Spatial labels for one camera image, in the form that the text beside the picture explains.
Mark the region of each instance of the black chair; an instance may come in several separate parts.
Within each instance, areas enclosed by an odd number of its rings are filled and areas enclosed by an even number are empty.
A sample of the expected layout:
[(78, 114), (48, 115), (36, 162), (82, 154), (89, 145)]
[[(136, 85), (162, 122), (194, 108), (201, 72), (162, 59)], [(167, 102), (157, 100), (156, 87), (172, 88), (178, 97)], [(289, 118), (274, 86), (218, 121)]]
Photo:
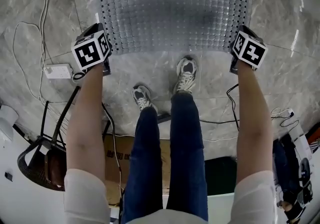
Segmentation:
[[(79, 86), (74, 89), (69, 101), (61, 113), (52, 137), (44, 134), (49, 102), (47, 101), (45, 103), (40, 136), (37, 136), (37, 139), (32, 142), (17, 159), (17, 164), (22, 174), (32, 182), (44, 188), (55, 191), (65, 191), (64, 177), (67, 172), (67, 155), (66, 144), (62, 139), (60, 128), (79, 89)], [(48, 149), (46, 155), (40, 152), (40, 148), (42, 146)], [(33, 154), (30, 163), (27, 164), (25, 157), (35, 148), (35, 153)]]

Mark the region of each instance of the blue jeans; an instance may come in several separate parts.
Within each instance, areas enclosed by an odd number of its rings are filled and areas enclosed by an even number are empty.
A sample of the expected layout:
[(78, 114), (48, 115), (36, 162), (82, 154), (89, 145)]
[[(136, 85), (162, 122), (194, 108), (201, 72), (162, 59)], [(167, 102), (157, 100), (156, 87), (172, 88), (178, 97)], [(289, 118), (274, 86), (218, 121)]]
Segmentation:
[(283, 200), (294, 205), (301, 190), (299, 183), (299, 162), (295, 144), (289, 135), (273, 141), (274, 164)]
[[(186, 93), (174, 95), (171, 104), (171, 177), (166, 208), (208, 221), (204, 145), (198, 109), (193, 97)], [(121, 223), (162, 208), (158, 118), (156, 111), (147, 107), (141, 112), (136, 125)]]

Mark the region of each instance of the power strip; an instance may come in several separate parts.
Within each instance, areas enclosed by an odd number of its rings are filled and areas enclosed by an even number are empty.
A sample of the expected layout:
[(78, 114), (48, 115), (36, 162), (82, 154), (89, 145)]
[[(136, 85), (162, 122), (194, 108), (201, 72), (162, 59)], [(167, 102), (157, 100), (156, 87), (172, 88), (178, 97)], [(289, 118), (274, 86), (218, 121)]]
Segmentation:
[(69, 64), (46, 65), (44, 69), (48, 79), (71, 79), (72, 71)]

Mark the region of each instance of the strap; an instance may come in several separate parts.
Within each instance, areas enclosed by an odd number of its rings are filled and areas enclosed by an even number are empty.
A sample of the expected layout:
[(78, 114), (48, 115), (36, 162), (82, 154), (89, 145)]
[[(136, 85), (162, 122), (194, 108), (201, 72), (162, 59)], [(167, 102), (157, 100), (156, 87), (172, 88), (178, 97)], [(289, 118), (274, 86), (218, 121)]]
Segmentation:
[(299, 218), (302, 213), (305, 211), (306, 207), (301, 207), (300, 204), (298, 202), (296, 202), (292, 209), (289, 211), (284, 211), (286, 217), (288, 218), (288, 220), (292, 221), (295, 220), (297, 218)]

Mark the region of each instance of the sneaker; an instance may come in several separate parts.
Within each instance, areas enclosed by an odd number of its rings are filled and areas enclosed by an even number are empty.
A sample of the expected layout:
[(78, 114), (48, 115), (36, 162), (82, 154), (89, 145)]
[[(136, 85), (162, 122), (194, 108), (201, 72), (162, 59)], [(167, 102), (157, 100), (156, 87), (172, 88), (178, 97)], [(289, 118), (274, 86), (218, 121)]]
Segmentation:
[(192, 88), (196, 85), (196, 61), (191, 57), (183, 58), (176, 66), (176, 74), (178, 75), (178, 82), (174, 86), (173, 94), (180, 92), (191, 94)]
[(157, 107), (150, 100), (150, 91), (147, 87), (143, 85), (137, 85), (132, 88), (131, 94), (135, 100), (135, 103), (140, 108), (140, 111), (147, 107), (153, 107), (155, 111), (158, 112)]

